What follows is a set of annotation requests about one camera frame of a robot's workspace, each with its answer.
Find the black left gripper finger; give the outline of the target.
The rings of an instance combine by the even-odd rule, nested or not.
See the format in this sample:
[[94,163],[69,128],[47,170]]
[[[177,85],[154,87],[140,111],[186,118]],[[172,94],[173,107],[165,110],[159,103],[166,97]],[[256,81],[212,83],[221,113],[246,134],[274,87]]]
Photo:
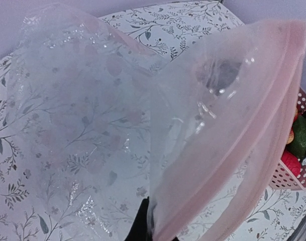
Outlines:
[[149,197],[142,200],[126,241],[153,240],[154,209],[155,204],[150,204]]

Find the clear zip top bag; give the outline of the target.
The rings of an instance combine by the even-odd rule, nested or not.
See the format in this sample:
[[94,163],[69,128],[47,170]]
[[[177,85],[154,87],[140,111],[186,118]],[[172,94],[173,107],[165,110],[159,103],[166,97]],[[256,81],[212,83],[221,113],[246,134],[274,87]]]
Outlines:
[[49,5],[26,16],[6,120],[76,240],[126,240],[155,204],[153,240],[172,240],[227,188],[200,240],[225,240],[269,184],[292,125],[306,22],[212,33],[168,61],[107,23]]

